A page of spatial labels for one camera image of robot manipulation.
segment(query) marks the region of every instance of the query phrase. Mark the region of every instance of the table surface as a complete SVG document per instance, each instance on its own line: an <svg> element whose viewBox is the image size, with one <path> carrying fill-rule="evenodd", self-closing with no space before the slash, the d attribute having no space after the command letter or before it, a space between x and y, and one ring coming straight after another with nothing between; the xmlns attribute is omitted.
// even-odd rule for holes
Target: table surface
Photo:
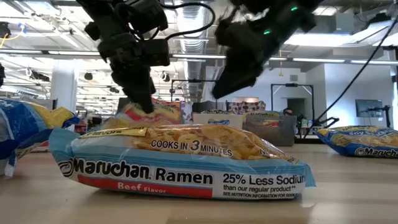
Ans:
<svg viewBox="0 0 398 224"><path fill-rule="evenodd" d="M18 161L0 182L0 223L398 223L398 159L342 157L325 145L282 150L310 164L318 187L294 201L151 197L88 187L61 175L49 153Z"/></svg>

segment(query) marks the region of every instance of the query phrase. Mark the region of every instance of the exposed ductwork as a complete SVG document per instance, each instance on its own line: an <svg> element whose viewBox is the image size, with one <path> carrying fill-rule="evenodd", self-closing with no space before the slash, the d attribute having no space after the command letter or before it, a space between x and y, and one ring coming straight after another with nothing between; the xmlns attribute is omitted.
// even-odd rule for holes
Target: exposed ductwork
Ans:
<svg viewBox="0 0 398 224"><path fill-rule="evenodd" d="M193 0L176 0L175 4L183 4L187 2L198 2ZM178 31L188 31L193 29L199 29L206 25L209 21L208 11L204 7L188 6L177 9L177 26ZM188 34L186 37L203 38L205 37L205 31ZM181 40L181 49L184 54L203 54L206 42L200 40ZM185 61L184 62L184 73L186 79L201 79L201 62L197 60ZM201 93L198 93L197 88L189 88L189 95L194 98L200 98Z"/></svg>

